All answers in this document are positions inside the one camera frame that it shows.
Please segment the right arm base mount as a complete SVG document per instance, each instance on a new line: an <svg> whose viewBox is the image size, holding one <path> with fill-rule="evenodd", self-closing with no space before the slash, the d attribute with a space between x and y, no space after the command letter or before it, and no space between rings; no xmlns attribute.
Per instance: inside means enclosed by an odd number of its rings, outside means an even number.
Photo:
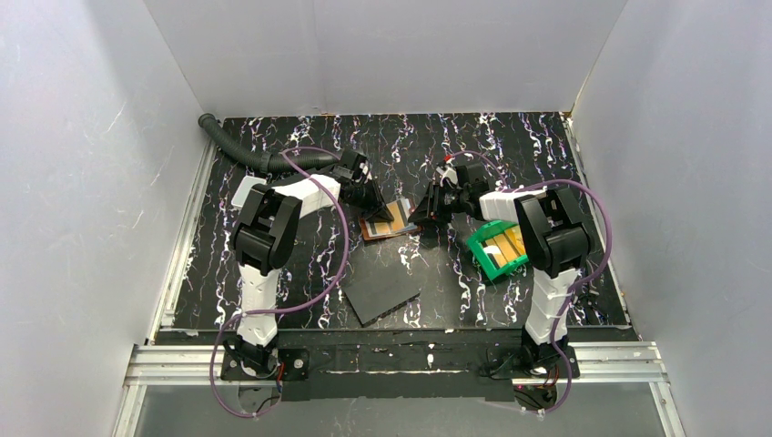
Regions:
<svg viewBox="0 0 772 437"><path fill-rule="evenodd" d="M493 381L513 383L515 400L527 412L549 412L559 405L570 381L581 376L575 350L547 342L517 349L485 351L477 374Z"/></svg>

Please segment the brown leather card holder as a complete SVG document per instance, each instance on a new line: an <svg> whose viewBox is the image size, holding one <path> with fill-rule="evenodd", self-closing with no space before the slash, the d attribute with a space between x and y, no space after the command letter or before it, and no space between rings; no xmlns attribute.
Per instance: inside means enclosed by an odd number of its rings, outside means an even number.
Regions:
<svg viewBox="0 0 772 437"><path fill-rule="evenodd" d="M394 200L387 205L387 208L393 215L392 221L379 222L360 219L361 234L364 240L389 239L421 229L419 225L408 220L409 215L414 210L413 203L408 198Z"/></svg>

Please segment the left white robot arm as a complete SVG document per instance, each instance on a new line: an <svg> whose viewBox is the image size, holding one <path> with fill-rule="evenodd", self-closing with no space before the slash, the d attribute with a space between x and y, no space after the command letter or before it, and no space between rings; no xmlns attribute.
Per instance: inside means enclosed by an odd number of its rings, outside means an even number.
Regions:
<svg viewBox="0 0 772 437"><path fill-rule="evenodd" d="M222 345L233 360L265 372L281 313L279 273L292 254L300 220L323 208L335 208L343 217L345 204L379 220L391 215L368 159L353 150L314 174L301 170L299 179L279 186L245 176L232 204L239 209L230 242L241 277L241 311L229 320L238 327L235 338Z"/></svg>

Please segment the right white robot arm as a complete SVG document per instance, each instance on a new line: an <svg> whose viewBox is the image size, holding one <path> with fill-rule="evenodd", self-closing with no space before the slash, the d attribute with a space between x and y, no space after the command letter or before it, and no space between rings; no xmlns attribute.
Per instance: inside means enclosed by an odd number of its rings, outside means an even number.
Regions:
<svg viewBox="0 0 772 437"><path fill-rule="evenodd" d="M533 294L523 335L523 359L546 367L567 357L566 312L574 292L589 282L579 270L594 248L590 227L572 190L594 196L570 179L527 188L496 190L479 164L454 166L445 160L409 220L439 225L457 213L516 225L533 268Z"/></svg>

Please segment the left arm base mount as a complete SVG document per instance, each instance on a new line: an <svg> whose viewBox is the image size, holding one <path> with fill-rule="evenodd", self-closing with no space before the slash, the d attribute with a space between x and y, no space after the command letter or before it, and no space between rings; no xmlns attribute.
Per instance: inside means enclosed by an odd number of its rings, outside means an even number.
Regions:
<svg viewBox="0 0 772 437"><path fill-rule="evenodd" d="M239 390L239 401L246 412L267 412L280 402L285 382L309 377L307 350L281 349L274 340L268 346L255 346L240 336L224 340L222 346L220 379L248 384Z"/></svg>

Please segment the gold credit card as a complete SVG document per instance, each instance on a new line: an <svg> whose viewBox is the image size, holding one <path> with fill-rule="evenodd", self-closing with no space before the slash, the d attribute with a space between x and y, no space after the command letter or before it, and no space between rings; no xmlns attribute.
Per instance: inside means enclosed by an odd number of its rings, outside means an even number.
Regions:
<svg viewBox="0 0 772 437"><path fill-rule="evenodd" d="M387 205L387 208L392 215L392 221L389 223L391 233L397 234L411 229L412 224L408 220L411 202L408 199L394 200Z"/></svg>

